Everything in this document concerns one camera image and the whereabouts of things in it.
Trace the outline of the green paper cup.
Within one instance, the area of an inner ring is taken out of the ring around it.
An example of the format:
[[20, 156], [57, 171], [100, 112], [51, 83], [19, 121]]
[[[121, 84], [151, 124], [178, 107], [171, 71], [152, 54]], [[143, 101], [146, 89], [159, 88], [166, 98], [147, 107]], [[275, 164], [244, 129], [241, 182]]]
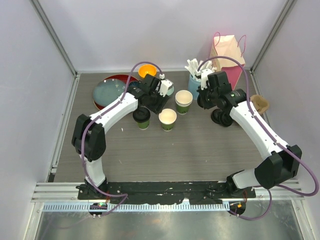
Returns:
[[177, 113], [173, 109], [165, 108], [158, 115], [158, 119], [161, 122], [162, 129], [166, 132], [169, 132], [175, 126], [175, 122], [177, 120]]
[[140, 130], [146, 130], [150, 125], [150, 119], [134, 119], [134, 121], [137, 123], [137, 126]]

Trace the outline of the black coffee cup lid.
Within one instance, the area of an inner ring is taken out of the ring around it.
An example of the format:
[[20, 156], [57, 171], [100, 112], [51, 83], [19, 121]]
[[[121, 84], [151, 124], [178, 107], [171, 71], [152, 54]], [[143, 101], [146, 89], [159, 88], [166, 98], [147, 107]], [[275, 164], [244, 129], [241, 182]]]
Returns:
[[150, 111], [146, 107], [138, 107], [133, 113], [132, 113], [133, 119], [143, 120], [151, 117]]

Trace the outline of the stack of black lids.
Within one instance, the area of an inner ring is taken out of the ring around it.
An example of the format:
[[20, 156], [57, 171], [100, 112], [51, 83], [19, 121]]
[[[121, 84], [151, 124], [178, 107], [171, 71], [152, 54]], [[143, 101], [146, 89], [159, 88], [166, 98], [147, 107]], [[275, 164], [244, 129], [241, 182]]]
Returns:
[[229, 127], [233, 124], [233, 119], [223, 110], [217, 108], [211, 113], [211, 120], [223, 127]]

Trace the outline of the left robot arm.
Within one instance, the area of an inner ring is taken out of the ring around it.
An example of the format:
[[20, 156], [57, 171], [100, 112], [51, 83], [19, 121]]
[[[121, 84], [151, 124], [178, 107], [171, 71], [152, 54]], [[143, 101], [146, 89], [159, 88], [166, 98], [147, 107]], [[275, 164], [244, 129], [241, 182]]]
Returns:
[[147, 113], [159, 114], [170, 96], [174, 84], [163, 77], [147, 74], [138, 85], [129, 86], [111, 104], [86, 116], [81, 114], [75, 123], [71, 144], [79, 154], [85, 170], [85, 180], [91, 185], [89, 194], [100, 200], [107, 192], [107, 178], [103, 172], [102, 156], [106, 150], [106, 133], [127, 114], [145, 107]]

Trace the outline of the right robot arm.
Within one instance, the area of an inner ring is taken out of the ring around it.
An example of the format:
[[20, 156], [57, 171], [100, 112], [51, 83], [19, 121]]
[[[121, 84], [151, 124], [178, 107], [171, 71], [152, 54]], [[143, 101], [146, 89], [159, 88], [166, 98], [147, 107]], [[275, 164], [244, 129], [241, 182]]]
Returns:
[[197, 104], [203, 109], [214, 110], [211, 120], [223, 127], [238, 123], [257, 147], [262, 162], [253, 169], [241, 170], [226, 178], [226, 193], [233, 198], [243, 193], [244, 189], [262, 186], [271, 189], [298, 173], [298, 158], [302, 150], [290, 146], [276, 135], [264, 119], [257, 113], [252, 102], [242, 89], [233, 90], [226, 72], [212, 72], [209, 69], [200, 71], [197, 76], [201, 80], [197, 89]]

